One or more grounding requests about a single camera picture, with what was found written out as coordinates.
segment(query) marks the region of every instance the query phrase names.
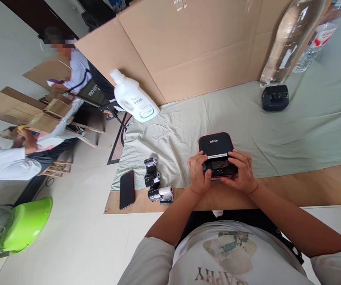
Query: folding chair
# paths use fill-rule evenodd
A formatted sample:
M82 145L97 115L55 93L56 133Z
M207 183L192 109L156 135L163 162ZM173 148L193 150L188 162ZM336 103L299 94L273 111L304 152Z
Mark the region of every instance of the folding chair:
M104 112L104 110L107 110L112 113L112 115L119 121L119 123L123 126L125 130L127 130L127 127L124 125L124 123L119 119L115 106L121 108L121 106L118 104L116 99L114 101L107 100L104 98L104 95L102 91L98 88L94 80L91 78L91 80L87 83L87 85L79 91L78 94L71 93L74 88L77 88L78 86L81 86L83 82L86 80L87 73L90 72L88 69L86 69L86 72L84 73L83 80L74 87L68 89L65 91L66 94L70 94L72 96L75 96L85 102L87 102L90 105L93 105L97 107L100 111Z

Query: black tape roll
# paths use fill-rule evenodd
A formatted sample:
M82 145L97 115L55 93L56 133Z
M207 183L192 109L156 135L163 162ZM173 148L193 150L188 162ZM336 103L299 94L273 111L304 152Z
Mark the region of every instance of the black tape roll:
M158 161L157 157L152 157L152 158L148 158L148 159L144 160L145 167L147 168L147 174L156 172L157 161Z
M158 183L158 187L156 189L158 189L160 187L160 178L161 178L161 174L157 171L154 173L147 173L144 176L144 180L145 180L145 186L146 187L152 187L155 184Z
M151 201L158 201L158 200L162 199L161 195L158 192L158 189L153 189L153 188L149 189L149 191L148 191L148 198Z
M173 204L173 201L172 200L161 200L160 201L160 205L170 205L170 204Z

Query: hand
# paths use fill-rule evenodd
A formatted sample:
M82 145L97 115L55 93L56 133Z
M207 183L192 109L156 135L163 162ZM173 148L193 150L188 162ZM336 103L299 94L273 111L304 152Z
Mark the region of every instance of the hand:
M206 171L205 176L203 176L202 169L202 165L206 160L207 155L203 155L203 151L200 151L187 161L191 177L189 188L198 195L204 194L210 189L211 169Z
M257 189L257 182L252 173L252 158L245 152L236 149L229 152L229 162L238 168L238 176L234 179L220 178L224 184L244 194L252 194Z
M69 81L70 79L71 79L71 75L62 78L61 81Z
M67 89L67 87L65 87L65 85L59 84L59 83L54 83L51 87L54 89Z

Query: green plastic stool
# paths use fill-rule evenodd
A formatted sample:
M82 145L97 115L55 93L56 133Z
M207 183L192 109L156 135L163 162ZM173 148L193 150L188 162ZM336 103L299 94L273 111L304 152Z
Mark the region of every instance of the green plastic stool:
M44 228L52 205L52 199L45 197L13 208L13 222L0 238L0 249L18 253L27 248Z

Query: cap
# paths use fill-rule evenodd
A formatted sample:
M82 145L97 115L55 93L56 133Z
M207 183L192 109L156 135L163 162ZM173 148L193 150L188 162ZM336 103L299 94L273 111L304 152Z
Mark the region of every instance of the cap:
M341 0L337 0L334 4L334 6L341 6Z
M116 82L116 84L121 84L126 79L126 76L122 74L118 69L114 69L110 72L111 77Z

